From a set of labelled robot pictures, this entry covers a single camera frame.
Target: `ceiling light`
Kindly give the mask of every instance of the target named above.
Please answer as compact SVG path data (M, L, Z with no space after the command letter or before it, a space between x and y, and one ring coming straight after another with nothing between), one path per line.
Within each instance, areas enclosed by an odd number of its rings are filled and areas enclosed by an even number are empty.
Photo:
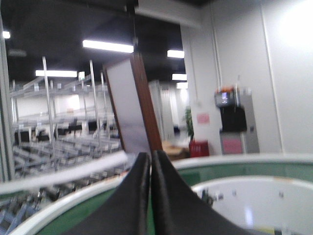
M176 83L177 89L188 89L188 82L178 82Z
M5 39L9 39L9 38L11 37L11 34L10 34L10 32L8 32L8 31L3 31L3 32L2 32L2 35L3 35L3 37L4 37Z
M172 80L187 81L187 75L174 73L174 74L172 74Z
M90 41L84 40L83 47L89 47L94 49L101 49L101 50L111 50L111 51L118 51L118 52L125 52L125 53L133 53L134 47L125 44L117 44L117 43L105 43L105 42L97 42L97 41Z
M44 76L45 71L36 70L36 76ZM48 77L77 77L77 71L47 70Z
M13 56L13 57L26 57L27 53L25 50L21 49L9 49L8 51L8 56Z
M168 50L167 57L184 58L185 52L182 50Z

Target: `green bathtub rim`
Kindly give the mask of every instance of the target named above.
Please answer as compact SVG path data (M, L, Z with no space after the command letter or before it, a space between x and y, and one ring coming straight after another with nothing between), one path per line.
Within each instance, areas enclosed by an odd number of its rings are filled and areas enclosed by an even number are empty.
M263 176L280 176L289 177L300 180L306 180L313 182L313 164L308 163L238 163L238 164L215 164L215 165L202 165L191 168L184 168L178 170L181 177L189 185L195 185L200 182L231 177L231 176L248 176L248 175L263 175ZM53 220L47 226L45 226L38 235L58 235L64 231L67 231L71 227L84 220L89 214L97 209L106 199L114 192L111 189L98 196L95 196L60 215L58 218ZM64 221L71 216L77 216L79 207L92 204L92 210L89 213L75 218L76 220L71 224L66 224L63 227ZM148 212L147 212L147 228L148 234L154 235L155 228L153 223L153 213L151 198L149 198Z
M106 202L114 191L115 189L110 189L74 206L70 210L55 218L36 234L58 235L68 231L97 210L99 206Z

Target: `white wall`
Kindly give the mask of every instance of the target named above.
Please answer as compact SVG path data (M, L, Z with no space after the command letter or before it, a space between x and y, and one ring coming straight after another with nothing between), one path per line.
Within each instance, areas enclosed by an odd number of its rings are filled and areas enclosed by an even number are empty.
M171 111L174 126L186 128L185 111L190 106L187 89L176 89L175 85L169 86Z
M17 104L20 118L40 114L40 112L48 112L47 99L45 97L18 98Z
M310 32L306 36L311 39L306 47L306 41L302 42L305 37L298 37L291 46L284 41L287 38L281 32L282 19L292 6L313 1L261 2L264 6L272 77L260 4L251 0L213 2L222 85L239 83L242 87L251 88L261 152L281 151L278 122L286 152L313 152L313 95L310 91L313 88L313 28L305 28L307 34ZM312 12L312 4L304 9ZM209 6L204 7L202 13L202 29L181 26L182 41L186 52L195 138L208 139L211 154L218 154L221 152L219 128L222 125L213 99L218 77ZM303 22L295 24L294 32L289 35L299 34L299 28L306 21L312 23L312 17L308 17L309 14L306 18L298 16ZM275 94L278 112L275 109ZM210 123L197 124L196 116L199 113L209 113Z
M162 103L161 110L164 128L164 140L170 140L174 138L174 123L171 107L171 89L169 89L169 86L160 85L160 97Z
M221 116L214 104L214 91L218 86L214 60L210 16L203 10L202 29L181 26L185 51L185 66L188 79L190 107L196 140L208 140L210 154L221 154L219 131ZM208 124L198 124L197 115L207 113Z
M156 116L156 122L158 131L161 137L161 140L165 140L165 129L163 125L163 118L162 118L162 103L161 103L161 93L160 93L160 84L158 80L150 81L149 82L149 90L151 95L151 100L153 104L153 110Z
M93 93L89 93L85 95L86 107L93 108L94 107L94 100L93 100ZM53 105L52 99L51 102L51 111L53 113ZM18 113L19 117L23 118L25 116L31 115L38 115L40 113L47 113L47 99L44 96L39 97L32 97L32 98L21 98L17 99L18 104ZM112 105L110 101L109 94L106 93L106 105L107 111L112 113ZM55 97L55 107L57 114L66 115L67 112L71 113L71 110L79 110L81 109L80 113L76 113L77 115L84 115L84 99L82 95L59 95ZM99 113L104 113L105 107L105 100L104 94L101 92L97 93L97 108L99 109ZM89 115L94 115L94 110L88 112Z
M313 153L313 1L264 2L286 152Z

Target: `metal pole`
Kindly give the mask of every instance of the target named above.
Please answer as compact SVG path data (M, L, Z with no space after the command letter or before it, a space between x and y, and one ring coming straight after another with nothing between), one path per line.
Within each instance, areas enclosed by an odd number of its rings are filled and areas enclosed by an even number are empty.
M101 75L101 87L103 89L103 96L104 96L104 118L106 119L107 126L106 126L106 134L107 137L110 137L110 126L108 122L108 109L107 109L107 98L106 98L106 91L105 91L105 86L104 86L104 77L103 77L103 72L100 73Z
M52 80L50 80L50 88L51 88L51 90L53 90L53 81ZM54 96L52 98L52 104L53 104L53 117L56 118L56 116L57 116L57 109L55 108L55 98L54 98Z
M3 32L0 13L0 32ZM4 38L0 37L0 148L3 180L12 180L15 175L12 145L12 109L10 100L9 73Z
M52 114L51 114L51 106L50 106L49 83L48 83L48 76L47 76L47 63L46 63L44 56L43 56L43 65L44 65L44 73L45 73L45 92L46 92L46 97L47 97L49 125L50 125L50 142L52 144L52 152L53 152L52 157L54 157L53 123L52 123Z
M94 74L93 74L93 65L92 60L90 60L90 74L91 74L91 84L93 89L93 100L94 100L94 111L96 114L96 120L97 120L97 127L98 127L98 141L99 141L99 147L100 147L100 120L98 117L98 108L97 108L97 95L96 95L96 85L94 83Z
M16 87L15 80L13 80L13 91L15 91L15 87ZM19 121L18 99L16 96L12 99L13 99L12 105L14 105L16 122L18 122Z
M101 72L100 75L101 75L101 87L103 89L103 96L104 96L104 111L107 114L107 98L106 98L106 91L104 87L103 72Z
M84 101L84 109L85 109L85 120L87 121L87 107L86 107L86 98L84 91L84 81L82 81L82 90L83 90L83 101Z

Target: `metal shelving rack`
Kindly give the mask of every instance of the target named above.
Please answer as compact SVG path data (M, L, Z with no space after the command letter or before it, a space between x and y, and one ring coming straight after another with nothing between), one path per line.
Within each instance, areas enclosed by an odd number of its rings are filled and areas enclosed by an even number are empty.
M108 114L106 106L107 87L104 84L103 74L101 74L101 85L96 86L94 82L93 64L90 60L90 75L87 75L81 81L77 80L64 85L61 89L53 88L53 82L50 85L47 78L46 60L43 57L43 68L45 76L37 77L28 82L22 89L17 90L13 82L12 91L10 93L12 110L14 119L12 128L18 131L19 145L14 146L13 155L15 160L15 169L18 172L17 177L26 175L39 174L40 172L54 171L69 165L79 164L89 161L93 158L101 157L105 153L114 152L121 149L119 139L110 138L110 127L107 124L106 132L101 134L100 120L108 120L113 122L113 114ZM92 87L85 86L86 82L91 81ZM39 89L39 83L44 82L45 88ZM94 109L87 108L85 95L93 93ZM97 93L103 93L105 99L104 115L100 117L97 108ZM55 106L55 97L59 95L78 94L83 96L84 112L82 116L62 116L57 114ZM38 116L28 117L23 120L19 117L17 106L18 97L38 97L45 96L47 100L47 113L44 118ZM94 115L88 115L88 112L94 111ZM96 120L97 130L94 136L87 135L83 137L70 138L68 136L59 136L58 125L65 122L71 122L74 119L79 121ZM22 142L20 130L38 126L49 126L49 142Z

